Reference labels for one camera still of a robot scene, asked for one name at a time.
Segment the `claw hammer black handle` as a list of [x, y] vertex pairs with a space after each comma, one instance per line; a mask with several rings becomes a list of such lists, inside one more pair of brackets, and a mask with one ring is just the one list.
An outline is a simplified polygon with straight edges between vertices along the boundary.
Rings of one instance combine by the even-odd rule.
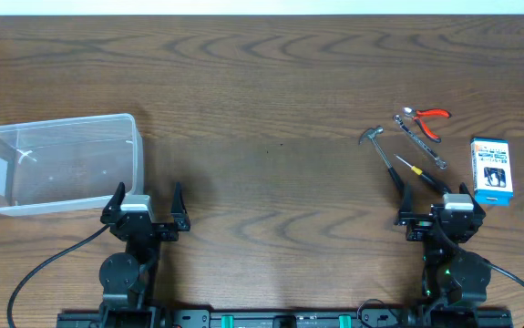
[[382, 150], [381, 146], [379, 145], [376, 139], [376, 137], [382, 134], [383, 132], [384, 132], [384, 128], [382, 126], [378, 126], [376, 128], [368, 128], [358, 139], [358, 144], [362, 144], [366, 142], [367, 140], [369, 140], [374, 145], [376, 152], [379, 154], [382, 161], [385, 163], [387, 167], [387, 172], [389, 173], [392, 181], [396, 185], [398, 192], [400, 194], [403, 194], [404, 187], [405, 187], [404, 182], [400, 178], [399, 174], [396, 172], [395, 168], [389, 161], [388, 157], [386, 156], [386, 154], [384, 153], [384, 151]]

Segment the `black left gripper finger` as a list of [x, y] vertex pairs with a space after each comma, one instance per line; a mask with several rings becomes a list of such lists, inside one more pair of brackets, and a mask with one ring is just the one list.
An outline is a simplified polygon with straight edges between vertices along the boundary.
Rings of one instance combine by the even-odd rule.
[[182, 187], [179, 182], [175, 184], [174, 195], [171, 203], [170, 215], [177, 228], [189, 228], [190, 218], [182, 197]]
[[124, 182], [120, 182], [117, 186], [117, 189], [111, 199], [108, 201], [107, 205], [102, 210], [103, 217], [110, 217], [113, 213], [120, 210], [120, 205], [122, 204], [126, 196], [126, 186]]

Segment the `clear plastic container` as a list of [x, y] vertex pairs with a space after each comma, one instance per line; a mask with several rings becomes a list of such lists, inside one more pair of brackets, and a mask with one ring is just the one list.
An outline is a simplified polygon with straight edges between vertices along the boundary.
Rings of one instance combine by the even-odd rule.
[[128, 113], [0, 126], [0, 214], [104, 207], [144, 191], [143, 140]]

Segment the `blue white cardboard box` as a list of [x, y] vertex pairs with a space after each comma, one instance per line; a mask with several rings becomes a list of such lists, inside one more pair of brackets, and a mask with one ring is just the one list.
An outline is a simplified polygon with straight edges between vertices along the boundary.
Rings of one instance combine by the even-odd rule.
[[509, 143], [498, 138], [470, 141], [474, 198], [479, 204], [508, 206], [514, 196]]

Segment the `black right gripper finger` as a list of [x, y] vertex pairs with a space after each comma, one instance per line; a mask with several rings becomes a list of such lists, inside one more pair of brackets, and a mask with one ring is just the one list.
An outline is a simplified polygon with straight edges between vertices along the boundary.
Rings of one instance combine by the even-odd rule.
[[481, 219], [484, 219], [486, 217], [486, 212], [471, 195], [467, 185], [464, 182], [461, 182], [458, 186], [458, 195], [466, 204], [466, 208], [468, 211], [471, 211], [476, 217], [479, 217]]
[[411, 188], [408, 183], [404, 184], [401, 196], [402, 199], [396, 216], [396, 225], [406, 225], [410, 220], [413, 219], [413, 201]]

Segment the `screwdriver yellow black handle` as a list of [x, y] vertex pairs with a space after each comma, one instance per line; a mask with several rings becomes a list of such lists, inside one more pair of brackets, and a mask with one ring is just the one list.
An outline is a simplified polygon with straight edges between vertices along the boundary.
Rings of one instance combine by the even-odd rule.
[[399, 155], [395, 154], [395, 157], [399, 159], [401, 162], [406, 164], [422, 181], [424, 181], [432, 190], [436, 191], [440, 195], [451, 193], [451, 189], [449, 186], [443, 182], [440, 179], [435, 178], [433, 175], [431, 175], [429, 172], [412, 165]]

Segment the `silver combination wrench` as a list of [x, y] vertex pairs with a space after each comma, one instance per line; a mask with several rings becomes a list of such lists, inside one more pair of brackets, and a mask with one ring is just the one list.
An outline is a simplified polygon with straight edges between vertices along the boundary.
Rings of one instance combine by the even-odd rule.
[[446, 169], [447, 163], [442, 160], [436, 152], [431, 149], [422, 139], [420, 139], [416, 134], [414, 134], [403, 122], [403, 120], [400, 118], [399, 115], [393, 116], [394, 122], [400, 127], [401, 130], [403, 130], [408, 137], [416, 144], [418, 145], [432, 160], [434, 160], [437, 167], [440, 169]]

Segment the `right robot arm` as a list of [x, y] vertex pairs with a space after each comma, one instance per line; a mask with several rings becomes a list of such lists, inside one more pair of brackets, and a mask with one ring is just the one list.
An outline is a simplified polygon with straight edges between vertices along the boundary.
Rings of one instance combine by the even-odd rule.
[[446, 307], [474, 308], [487, 299], [490, 268], [482, 258], [460, 245], [479, 230], [486, 212], [461, 184], [458, 193], [446, 193], [443, 202], [430, 206], [428, 214], [413, 212], [408, 185], [395, 225], [406, 227], [406, 240], [421, 242], [424, 248], [422, 293]]

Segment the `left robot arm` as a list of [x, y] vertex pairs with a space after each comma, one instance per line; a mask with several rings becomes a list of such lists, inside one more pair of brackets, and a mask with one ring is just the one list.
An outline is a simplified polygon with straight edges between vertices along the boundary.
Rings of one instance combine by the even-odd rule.
[[110, 310], [144, 307], [153, 291], [160, 245], [190, 230], [180, 183], [175, 185], [170, 216], [170, 222], [155, 222], [150, 196], [127, 194], [125, 185], [118, 184], [100, 217], [109, 232], [126, 243], [126, 249], [106, 258], [99, 271], [103, 303]]

